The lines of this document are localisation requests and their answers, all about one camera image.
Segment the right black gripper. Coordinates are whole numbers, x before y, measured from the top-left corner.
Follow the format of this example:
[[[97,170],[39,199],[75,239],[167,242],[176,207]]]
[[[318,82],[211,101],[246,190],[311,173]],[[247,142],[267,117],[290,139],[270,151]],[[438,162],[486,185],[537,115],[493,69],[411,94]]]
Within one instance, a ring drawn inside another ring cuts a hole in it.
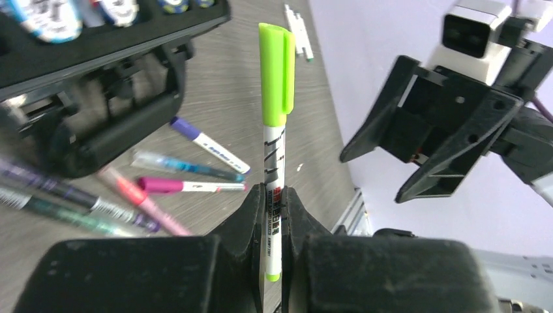
[[[420,62],[396,58],[365,122],[342,149],[342,163],[380,145],[397,159],[418,165],[395,202],[445,198],[497,140],[524,101],[457,72],[417,72]]]

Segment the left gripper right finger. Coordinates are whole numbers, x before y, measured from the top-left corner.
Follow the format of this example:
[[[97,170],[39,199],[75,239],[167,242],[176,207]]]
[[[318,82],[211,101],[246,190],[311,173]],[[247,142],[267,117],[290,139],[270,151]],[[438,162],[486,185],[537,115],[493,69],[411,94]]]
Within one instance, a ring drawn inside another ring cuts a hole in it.
[[[485,270],[464,243],[397,235],[334,235],[283,193],[284,312],[499,312]]]

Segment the pink marker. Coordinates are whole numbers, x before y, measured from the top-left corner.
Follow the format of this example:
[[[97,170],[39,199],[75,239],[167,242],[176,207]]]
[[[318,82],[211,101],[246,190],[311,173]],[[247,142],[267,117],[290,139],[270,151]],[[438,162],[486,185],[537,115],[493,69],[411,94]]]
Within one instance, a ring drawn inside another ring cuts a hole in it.
[[[145,214],[154,219],[168,233],[177,236],[192,235],[171,215],[163,211],[136,183],[127,179],[123,174],[111,166],[103,167],[98,173],[98,177],[109,184],[122,197],[130,203],[140,208]]]

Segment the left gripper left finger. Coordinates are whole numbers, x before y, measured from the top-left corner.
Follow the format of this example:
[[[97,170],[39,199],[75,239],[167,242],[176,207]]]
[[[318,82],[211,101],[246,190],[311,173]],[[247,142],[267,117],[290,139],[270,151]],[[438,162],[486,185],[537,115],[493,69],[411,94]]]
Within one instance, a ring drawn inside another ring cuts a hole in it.
[[[53,245],[16,312],[261,312],[263,185],[204,236]]]

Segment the lime green cap marker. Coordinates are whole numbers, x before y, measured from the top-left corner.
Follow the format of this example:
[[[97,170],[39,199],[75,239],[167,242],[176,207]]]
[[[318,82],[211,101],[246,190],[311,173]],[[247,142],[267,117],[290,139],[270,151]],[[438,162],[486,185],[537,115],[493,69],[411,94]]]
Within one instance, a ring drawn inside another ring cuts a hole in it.
[[[285,187],[286,123],[294,107],[295,35],[287,29],[258,24],[262,94],[265,185],[265,277],[282,272],[282,192]]]

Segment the green cap white marker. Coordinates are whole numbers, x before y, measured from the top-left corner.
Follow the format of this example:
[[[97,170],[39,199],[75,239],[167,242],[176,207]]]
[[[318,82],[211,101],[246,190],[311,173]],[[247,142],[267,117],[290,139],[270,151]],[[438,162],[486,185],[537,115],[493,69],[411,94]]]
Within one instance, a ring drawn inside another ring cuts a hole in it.
[[[306,24],[305,24],[305,21],[304,21],[302,15],[300,13],[297,13],[296,16],[297,16],[297,20],[300,24],[300,29],[301,29],[302,36],[303,36],[304,55],[306,57],[306,60],[308,62],[311,62],[314,58],[314,55],[313,55],[312,47],[310,45],[310,39],[308,37],[308,33],[307,33],[307,30],[306,30]]]

